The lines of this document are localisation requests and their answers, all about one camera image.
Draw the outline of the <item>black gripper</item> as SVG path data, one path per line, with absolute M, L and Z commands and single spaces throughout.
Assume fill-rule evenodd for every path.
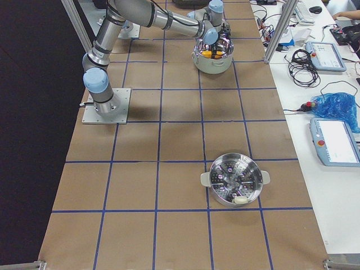
M 220 36 L 224 38 L 230 38 L 231 37 L 231 27 L 230 24 L 222 24 L 221 25 L 221 31 Z M 223 47 L 222 47 L 222 40 L 217 40 L 212 45 L 212 52 L 213 52 L 213 59 L 221 59 L 223 57 Z

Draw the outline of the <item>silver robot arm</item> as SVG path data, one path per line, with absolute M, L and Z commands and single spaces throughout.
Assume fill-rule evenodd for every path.
M 104 20 L 83 56 L 82 103 L 96 123 L 124 123 L 130 95 L 196 86 L 197 75 L 221 74 L 233 61 L 231 28 L 222 1 L 172 11 L 170 1 L 108 1 Z

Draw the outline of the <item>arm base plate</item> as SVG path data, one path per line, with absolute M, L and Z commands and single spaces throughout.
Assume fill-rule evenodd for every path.
M 89 94 L 86 102 L 80 104 L 84 108 L 83 124 L 126 124 L 128 119 L 130 88 L 113 88 L 114 94 L 105 103 L 94 102 Z
M 119 39 L 137 39 L 140 36 L 140 26 L 126 21 L 118 35 Z

